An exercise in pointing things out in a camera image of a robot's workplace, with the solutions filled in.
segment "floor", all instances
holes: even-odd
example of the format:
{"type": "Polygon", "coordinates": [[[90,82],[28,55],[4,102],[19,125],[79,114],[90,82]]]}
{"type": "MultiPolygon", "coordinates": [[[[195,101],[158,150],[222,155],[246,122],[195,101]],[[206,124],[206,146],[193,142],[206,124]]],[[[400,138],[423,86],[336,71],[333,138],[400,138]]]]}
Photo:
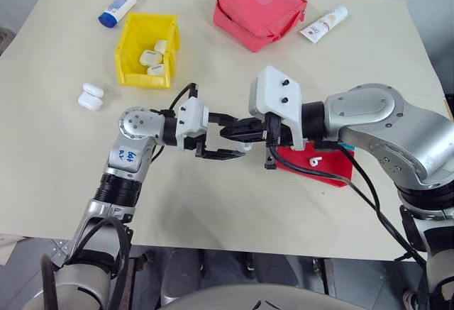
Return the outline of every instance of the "floor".
{"type": "MultiPolygon", "coordinates": [[[[154,309],[160,296],[160,280],[171,248],[133,246],[131,257],[152,250],[153,262],[137,272],[133,309],[154,309]]],[[[0,266],[0,310],[17,310],[39,291],[40,256],[62,259],[65,242],[29,238],[18,243],[8,264],[0,266]]],[[[314,272],[313,259],[287,256],[299,280],[299,286],[323,293],[321,278],[314,272]]],[[[416,290],[422,271],[414,262],[380,262],[371,260],[332,259],[333,286],[336,297],[369,310],[404,310],[401,296],[405,289],[416,290]]],[[[256,283],[241,272],[230,252],[206,251],[208,267],[202,287],[220,284],[256,283]]]]}

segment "white tube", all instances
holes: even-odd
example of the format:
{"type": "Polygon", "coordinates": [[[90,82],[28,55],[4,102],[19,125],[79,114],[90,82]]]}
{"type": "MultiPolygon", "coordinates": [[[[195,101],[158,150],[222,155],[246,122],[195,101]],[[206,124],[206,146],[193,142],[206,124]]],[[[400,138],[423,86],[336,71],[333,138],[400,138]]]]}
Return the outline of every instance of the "white tube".
{"type": "Polygon", "coordinates": [[[316,22],[309,25],[307,28],[300,31],[311,42],[317,43],[325,34],[327,34],[334,26],[348,16],[348,10],[344,6],[338,6],[328,14],[321,17],[316,22]]]}

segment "yellow plastic bin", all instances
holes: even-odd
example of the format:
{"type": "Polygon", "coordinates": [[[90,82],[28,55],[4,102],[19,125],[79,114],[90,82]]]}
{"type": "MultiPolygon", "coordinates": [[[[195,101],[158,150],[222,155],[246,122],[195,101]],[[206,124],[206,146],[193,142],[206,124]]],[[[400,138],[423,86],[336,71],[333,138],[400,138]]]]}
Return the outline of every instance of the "yellow plastic bin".
{"type": "Polygon", "coordinates": [[[115,51],[118,81],[122,85],[145,88],[170,88],[176,70],[176,52],[179,50],[177,16],[129,13],[115,51]],[[167,40],[163,56],[164,76],[147,74],[147,67],[139,63],[144,50],[153,50],[159,39],[167,40]]]}

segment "handwritten label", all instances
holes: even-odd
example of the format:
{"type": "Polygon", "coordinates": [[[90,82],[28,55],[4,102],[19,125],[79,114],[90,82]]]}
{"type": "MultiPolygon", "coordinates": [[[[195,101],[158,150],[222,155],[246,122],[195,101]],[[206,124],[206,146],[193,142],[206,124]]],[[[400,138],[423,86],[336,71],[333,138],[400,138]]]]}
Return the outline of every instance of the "handwritten label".
{"type": "Polygon", "coordinates": [[[121,145],[118,149],[118,158],[121,161],[126,161],[132,164],[137,159],[137,151],[133,148],[121,145]]]}

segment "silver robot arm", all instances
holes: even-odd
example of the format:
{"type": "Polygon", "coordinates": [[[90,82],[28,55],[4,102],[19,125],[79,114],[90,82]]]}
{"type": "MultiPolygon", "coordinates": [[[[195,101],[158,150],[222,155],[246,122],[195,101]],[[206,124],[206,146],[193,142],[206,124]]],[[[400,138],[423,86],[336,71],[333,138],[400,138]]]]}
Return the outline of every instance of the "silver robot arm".
{"type": "Polygon", "coordinates": [[[396,184],[407,238],[428,254],[430,292],[454,292],[454,123],[365,84],[324,103],[328,139],[375,156],[396,184]]]}
{"type": "MultiPolygon", "coordinates": [[[[101,227],[88,240],[79,256],[73,255],[85,235],[108,217],[118,219],[131,240],[132,231],[126,224],[133,218],[153,148],[164,145],[164,126],[165,117],[146,108],[131,108],[121,115],[121,133],[109,154],[101,184],[94,198],[89,200],[69,244],[69,258],[73,259],[66,260],[55,272],[60,309],[107,309],[111,278],[118,272],[114,262],[120,245],[115,228],[101,227]]],[[[28,302],[24,309],[43,309],[43,292],[28,302]]]]}

